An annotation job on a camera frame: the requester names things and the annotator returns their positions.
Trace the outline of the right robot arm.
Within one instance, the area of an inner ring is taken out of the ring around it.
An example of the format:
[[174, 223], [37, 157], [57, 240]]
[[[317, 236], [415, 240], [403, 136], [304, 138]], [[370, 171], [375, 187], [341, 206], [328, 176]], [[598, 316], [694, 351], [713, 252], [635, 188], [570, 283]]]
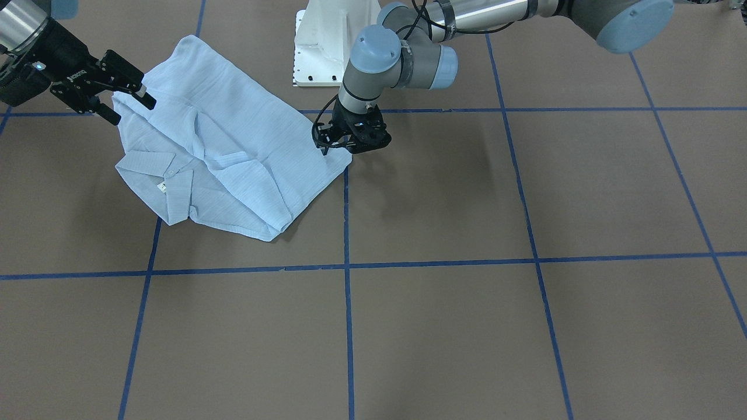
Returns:
[[156, 99], [144, 73], [114, 50], [91, 55], [88, 46], [53, 17], [53, 7], [35, 1], [3, 1], [1, 98], [21, 106], [46, 91], [78, 114], [98, 114], [112, 125], [121, 116], [100, 100], [104, 91], [132, 96], [149, 110]]

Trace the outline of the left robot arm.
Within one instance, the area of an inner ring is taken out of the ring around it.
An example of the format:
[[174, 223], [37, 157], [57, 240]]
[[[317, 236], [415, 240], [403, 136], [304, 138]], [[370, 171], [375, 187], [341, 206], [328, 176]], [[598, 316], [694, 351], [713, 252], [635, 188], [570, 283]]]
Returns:
[[312, 139], [328, 154], [376, 151], [390, 144], [378, 101], [386, 89], [440, 90], [458, 74], [448, 40], [501, 32], [533, 17], [566, 17], [614, 54], [627, 54], [659, 35], [674, 13], [672, 1], [424, 1], [388, 3], [376, 23], [352, 40], [341, 87], [328, 102], [329, 122], [315, 119]]

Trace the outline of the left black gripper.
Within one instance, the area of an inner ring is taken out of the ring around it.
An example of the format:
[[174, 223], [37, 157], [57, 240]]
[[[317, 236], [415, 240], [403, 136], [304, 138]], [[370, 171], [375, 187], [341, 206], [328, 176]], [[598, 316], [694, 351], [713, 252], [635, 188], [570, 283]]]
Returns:
[[377, 151], [392, 141], [378, 106], [357, 114], [341, 104], [334, 105], [329, 123], [314, 122], [312, 138], [324, 155], [336, 148], [344, 148], [352, 154]]

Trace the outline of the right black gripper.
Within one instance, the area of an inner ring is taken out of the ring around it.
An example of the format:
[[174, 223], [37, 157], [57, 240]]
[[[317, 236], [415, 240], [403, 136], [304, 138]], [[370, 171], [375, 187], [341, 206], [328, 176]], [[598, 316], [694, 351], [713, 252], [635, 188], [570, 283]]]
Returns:
[[2, 65], [2, 102], [21, 106], [50, 89], [56, 98], [78, 114], [98, 114], [115, 127], [122, 117], [99, 93], [127, 93], [152, 111], [156, 99], [146, 92], [144, 73], [114, 50], [102, 59], [55, 20], [44, 21], [34, 40]]

